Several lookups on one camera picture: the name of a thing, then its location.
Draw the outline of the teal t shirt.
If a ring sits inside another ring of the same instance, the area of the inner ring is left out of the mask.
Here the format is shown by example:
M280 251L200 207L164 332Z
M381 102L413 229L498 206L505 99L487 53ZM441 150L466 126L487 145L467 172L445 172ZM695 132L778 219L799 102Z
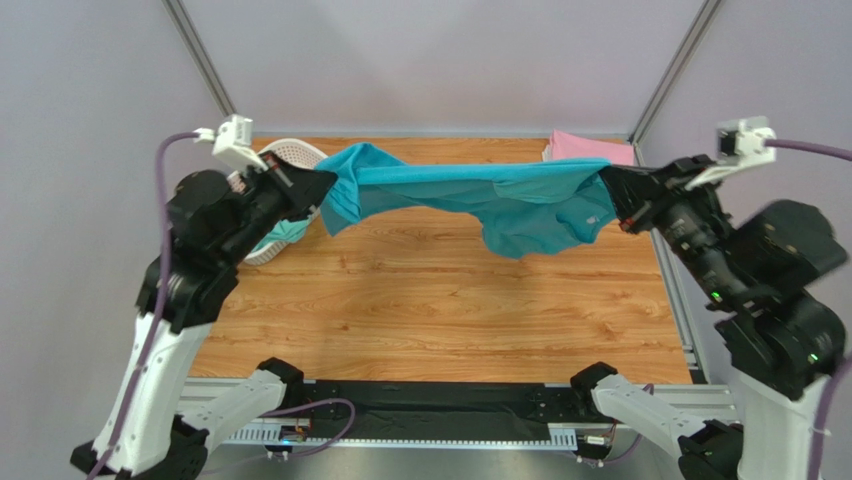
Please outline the teal t shirt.
M386 212L428 207L468 214L493 253L511 259L556 255L592 244L616 218L600 173L604 159L413 165L358 143L317 166L336 175L321 215L327 232Z

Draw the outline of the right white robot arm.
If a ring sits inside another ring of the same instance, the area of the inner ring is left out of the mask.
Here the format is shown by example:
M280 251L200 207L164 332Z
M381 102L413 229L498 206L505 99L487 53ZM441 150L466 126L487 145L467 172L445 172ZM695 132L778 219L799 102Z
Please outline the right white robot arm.
M656 230L724 314L715 326L740 381L736 423L689 416L596 363L571 387L588 411L631 427L686 479L816 479L829 402L849 370L842 320L808 293L848 259L814 206L777 200L740 226L717 195L745 169L704 155L604 168L620 228Z

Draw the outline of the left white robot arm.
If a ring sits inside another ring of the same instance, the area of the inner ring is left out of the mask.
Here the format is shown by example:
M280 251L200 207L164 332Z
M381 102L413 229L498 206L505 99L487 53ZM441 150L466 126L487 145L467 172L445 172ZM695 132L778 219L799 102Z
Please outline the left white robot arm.
M305 397L304 375L270 358L237 386L195 409L178 403L201 344L238 283L238 267L282 220L315 212L334 173L265 153L242 191L216 170L185 177L166 203L168 230L136 305L133 350L101 433L71 464L90 479L195 479L208 456L248 422Z

